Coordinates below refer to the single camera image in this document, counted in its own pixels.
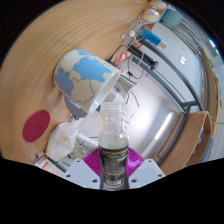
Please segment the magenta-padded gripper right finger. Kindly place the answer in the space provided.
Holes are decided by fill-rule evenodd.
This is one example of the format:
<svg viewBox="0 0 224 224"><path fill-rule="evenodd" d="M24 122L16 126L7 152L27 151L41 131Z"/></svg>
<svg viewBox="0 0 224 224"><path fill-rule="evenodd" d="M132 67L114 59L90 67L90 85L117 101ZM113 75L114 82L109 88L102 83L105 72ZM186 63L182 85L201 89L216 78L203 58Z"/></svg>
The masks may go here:
<svg viewBox="0 0 224 224"><path fill-rule="evenodd" d="M153 159L144 159L133 149L128 149L126 161L126 188L136 189L163 178L165 174Z"/></svg>

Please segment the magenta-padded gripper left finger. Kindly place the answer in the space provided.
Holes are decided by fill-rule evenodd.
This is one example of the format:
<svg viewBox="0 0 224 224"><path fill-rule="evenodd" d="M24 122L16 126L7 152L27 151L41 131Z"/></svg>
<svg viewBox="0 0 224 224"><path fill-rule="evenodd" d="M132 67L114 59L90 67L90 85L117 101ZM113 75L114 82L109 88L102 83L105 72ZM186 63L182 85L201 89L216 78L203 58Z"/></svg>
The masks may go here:
<svg viewBox="0 0 224 224"><path fill-rule="evenodd" d="M99 189L101 186L101 159L98 149L94 149L83 159L75 159L63 178L83 188Z"/></svg>

